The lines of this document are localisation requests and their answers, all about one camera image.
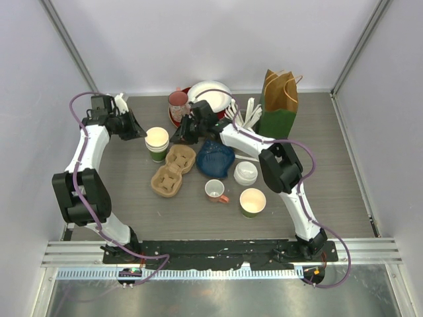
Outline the green paper cups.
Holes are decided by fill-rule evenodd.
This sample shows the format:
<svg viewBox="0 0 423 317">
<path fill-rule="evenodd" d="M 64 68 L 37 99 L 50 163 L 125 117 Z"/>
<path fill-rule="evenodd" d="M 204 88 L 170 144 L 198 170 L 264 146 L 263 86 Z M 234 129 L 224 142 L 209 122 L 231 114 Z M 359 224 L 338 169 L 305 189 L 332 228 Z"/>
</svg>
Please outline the green paper cups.
<svg viewBox="0 0 423 317">
<path fill-rule="evenodd" d="M 145 145 L 154 162 L 163 162 L 169 146 L 169 134 L 162 127 L 152 127 L 147 130 Z"/>
</svg>

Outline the stack of white lids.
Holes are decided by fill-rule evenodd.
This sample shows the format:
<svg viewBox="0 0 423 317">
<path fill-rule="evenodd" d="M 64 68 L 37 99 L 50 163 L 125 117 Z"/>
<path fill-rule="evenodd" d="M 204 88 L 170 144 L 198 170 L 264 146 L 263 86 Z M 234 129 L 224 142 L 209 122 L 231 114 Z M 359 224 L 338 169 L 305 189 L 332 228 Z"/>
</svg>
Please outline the stack of white lids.
<svg viewBox="0 0 423 317">
<path fill-rule="evenodd" d="M 235 181 L 242 186 L 253 185 L 258 178 L 256 166 L 248 161 L 238 163 L 234 170 Z"/>
</svg>

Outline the green paper coffee cup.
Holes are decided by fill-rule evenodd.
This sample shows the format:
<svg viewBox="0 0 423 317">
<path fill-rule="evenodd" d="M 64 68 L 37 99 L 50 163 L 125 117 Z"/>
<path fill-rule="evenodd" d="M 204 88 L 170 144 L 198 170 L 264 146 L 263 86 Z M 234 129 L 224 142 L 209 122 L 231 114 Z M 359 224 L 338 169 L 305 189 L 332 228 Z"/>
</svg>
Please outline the green paper coffee cup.
<svg viewBox="0 0 423 317">
<path fill-rule="evenodd" d="M 244 190 L 239 197 L 241 212 L 246 218 L 254 218 L 266 207 L 266 196 L 256 188 Z"/>
</svg>

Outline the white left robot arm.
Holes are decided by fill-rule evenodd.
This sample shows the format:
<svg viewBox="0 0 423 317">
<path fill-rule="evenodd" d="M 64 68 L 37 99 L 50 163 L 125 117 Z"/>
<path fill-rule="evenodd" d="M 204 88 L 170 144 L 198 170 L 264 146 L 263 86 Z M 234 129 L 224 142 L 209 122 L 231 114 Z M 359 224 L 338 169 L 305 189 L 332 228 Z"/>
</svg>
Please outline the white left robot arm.
<svg viewBox="0 0 423 317">
<path fill-rule="evenodd" d="M 123 94 L 88 92 L 91 107 L 84 118 L 74 115 L 80 139 L 64 172 L 54 174 L 52 186 L 63 220 L 95 231 L 118 247 L 118 256 L 132 264 L 141 254 L 134 230 L 112 212 L 112 201 L 98 173 L 103 152 L 113 135 L 123 141 L 146 137 Z"/>
</svg>

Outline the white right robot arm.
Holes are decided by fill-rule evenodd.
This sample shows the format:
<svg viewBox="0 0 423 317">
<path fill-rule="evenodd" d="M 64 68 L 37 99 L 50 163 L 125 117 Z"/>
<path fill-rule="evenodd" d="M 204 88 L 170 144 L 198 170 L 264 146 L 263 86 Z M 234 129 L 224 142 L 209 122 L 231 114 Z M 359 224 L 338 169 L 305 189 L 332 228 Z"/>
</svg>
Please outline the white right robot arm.
<svg viewBox="0 0 423 317">
<path fill-rule="evenodd" d="M 205 137 L 240 150 L 260 163 L 265 184 L 285 203 L 295 227 L 299 255 L 307 261 L 321 255 L 327 234 L 318 224 L 307 200 L 302 175 L 303 166 L 292 147 L 300 143 L 259 136 L 227 118 L 219 119 L 208 102 L 192 105 L 170 142 L 192 145 Z"/>
</svg>

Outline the white paper plate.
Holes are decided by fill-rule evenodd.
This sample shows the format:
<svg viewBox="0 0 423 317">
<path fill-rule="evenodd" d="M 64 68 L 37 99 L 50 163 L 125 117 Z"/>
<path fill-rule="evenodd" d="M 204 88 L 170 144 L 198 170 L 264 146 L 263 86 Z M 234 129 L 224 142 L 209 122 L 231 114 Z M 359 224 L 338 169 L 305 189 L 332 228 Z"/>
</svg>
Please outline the white paper plate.
<svg viewBox="0 0 423 317">
<path fill-rule="evenodd" d="M 230 105 L 230 89 L 217 81 L 202 81 L 193 85 L 188 91 L 188 101 L 195 103 L 206 100 L 215 113 L 223 111 Z"/>
</svg>

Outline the pink floral mug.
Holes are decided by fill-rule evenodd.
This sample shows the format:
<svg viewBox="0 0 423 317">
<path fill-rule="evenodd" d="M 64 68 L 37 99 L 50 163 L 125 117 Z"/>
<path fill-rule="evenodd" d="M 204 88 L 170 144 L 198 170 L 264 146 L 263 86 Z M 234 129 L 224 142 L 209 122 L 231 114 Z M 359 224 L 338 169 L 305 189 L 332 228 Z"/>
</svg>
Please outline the pink floral mug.
<svg viewBox="0 0 423 317">
<path fill-rule="evenodd" d="M 177 88 L 175 91 L 169 94 L 168 103 L 171 118 L 175 122 L 180 123 L 185 115 L 190 114 L 188 95 L 180 88 Z"/>
</svg>

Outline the blue shell-shaped dish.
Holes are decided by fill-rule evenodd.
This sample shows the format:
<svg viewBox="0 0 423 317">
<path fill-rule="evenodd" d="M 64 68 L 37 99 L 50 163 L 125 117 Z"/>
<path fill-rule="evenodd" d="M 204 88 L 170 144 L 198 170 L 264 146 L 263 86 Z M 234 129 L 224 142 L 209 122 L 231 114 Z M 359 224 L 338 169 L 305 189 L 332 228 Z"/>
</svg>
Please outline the blue shell-shaped dish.
<svg viewBox="0 0 423 317">
<path fill-rule="evenodd" d="M 229 168 L 235 161 L 235 152 L 231 147 L 207 139 L 196 155 L 198 170 L 209 178 L 228 177 Z"/>
</svg>

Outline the wrapped white straw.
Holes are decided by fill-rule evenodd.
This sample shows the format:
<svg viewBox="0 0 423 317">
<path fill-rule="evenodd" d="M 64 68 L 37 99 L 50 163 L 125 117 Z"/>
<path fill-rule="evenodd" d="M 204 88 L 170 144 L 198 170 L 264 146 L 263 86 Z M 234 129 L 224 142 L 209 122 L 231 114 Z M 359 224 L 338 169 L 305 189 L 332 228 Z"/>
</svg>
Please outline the wrapped white straw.
<svg viewBox="0 0 423 317">
<path fill-rule="evenodd" d="M 248 161 L 252 161 L 252 162 L 259 162 L 259 160 L 257 158 L 246 156 L 246 155 L 235 154 L 235 158 L 240 159 L 240 160 L 248 160 Z"/>
</svg>

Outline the bundle of wrapped white utensils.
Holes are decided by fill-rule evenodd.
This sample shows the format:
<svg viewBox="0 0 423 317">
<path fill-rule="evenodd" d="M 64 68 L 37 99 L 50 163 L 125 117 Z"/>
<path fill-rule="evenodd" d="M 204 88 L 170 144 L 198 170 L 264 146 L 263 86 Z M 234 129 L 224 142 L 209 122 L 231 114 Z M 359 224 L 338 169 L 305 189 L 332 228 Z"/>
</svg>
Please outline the bundle of wrapped white utensils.
<svg viewBox="0 0 423 317">
<path fill-rule="evenodd" d="M 240 109 L 232 98 L 230 105 L 225 109 L 225 117 L 235 122 L 235 125 L 253 131 L 262 115 L 262 106 L 255 104 L 254 98 L 249 98 L 247 107 Z"/>
</svg>

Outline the cardboard cup carrier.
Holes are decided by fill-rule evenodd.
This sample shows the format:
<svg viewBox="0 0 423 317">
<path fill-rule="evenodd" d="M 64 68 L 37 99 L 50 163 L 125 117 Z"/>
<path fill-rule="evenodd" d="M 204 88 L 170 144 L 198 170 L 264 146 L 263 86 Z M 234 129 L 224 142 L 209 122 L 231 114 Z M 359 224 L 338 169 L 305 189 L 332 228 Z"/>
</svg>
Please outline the cardboard cup carrier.
<svg viewBox="0 0 423 317">
<path fill-rule="evenodd" d="M 182 177 L 188 173 L 196 160 L 196 152 L 187 145 L 173 145 L 161 166 L 151 179 L 152 190 L 166 198 L 175 196 L 181 185 Z"/>
</svg>

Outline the green brown paper bag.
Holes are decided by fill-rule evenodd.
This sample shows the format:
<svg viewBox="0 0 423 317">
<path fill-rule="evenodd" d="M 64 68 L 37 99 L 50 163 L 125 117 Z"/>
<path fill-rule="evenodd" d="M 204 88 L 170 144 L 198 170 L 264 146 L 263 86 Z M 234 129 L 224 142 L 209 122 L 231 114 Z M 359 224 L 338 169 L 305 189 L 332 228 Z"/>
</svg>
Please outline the green brown paper bag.
<svg viewBox="0 0 423 317">
<path fill-rule="evenodd" d="M 288 138 L 298 111 L 297 84 L 302 78 L 291 71 L 267 70 L 260 95 L 262 114 L 256 127 L 259 135 Z"/>
</svg>

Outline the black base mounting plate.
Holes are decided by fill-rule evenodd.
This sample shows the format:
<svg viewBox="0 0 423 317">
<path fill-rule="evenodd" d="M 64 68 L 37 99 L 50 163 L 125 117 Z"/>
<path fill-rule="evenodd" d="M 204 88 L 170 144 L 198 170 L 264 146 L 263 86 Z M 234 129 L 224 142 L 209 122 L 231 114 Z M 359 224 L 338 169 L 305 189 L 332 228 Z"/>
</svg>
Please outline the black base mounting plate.
<svg viewBox="0 0 423 317">
<path fill-rule="evenodd" d="M 299 242 L 282 240 L 145 240 L 144 256 L 168 254 L 166 270 L 229 271 L 247 262 L 253 271 L 291 269 L 294 263 L 338 261 L 335 243 L 327 241 L 314 256 L 307 256 Z"/>
</svg>

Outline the small pink handled cup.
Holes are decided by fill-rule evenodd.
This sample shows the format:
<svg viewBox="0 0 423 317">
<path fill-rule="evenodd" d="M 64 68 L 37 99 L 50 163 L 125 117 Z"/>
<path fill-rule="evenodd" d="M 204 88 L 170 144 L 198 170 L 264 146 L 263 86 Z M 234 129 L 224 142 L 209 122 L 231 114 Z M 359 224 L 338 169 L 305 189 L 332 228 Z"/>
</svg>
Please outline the small pink handled cup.
<svg viewBox="0 0 423 317">
<path fill-rule="evenodd" d="M 229 198 L 224 195 L 225 186 L 220 180 L 212 179 L 206 182 L 204 191 L 212 202 L 229 203 Z"/>
</svg>

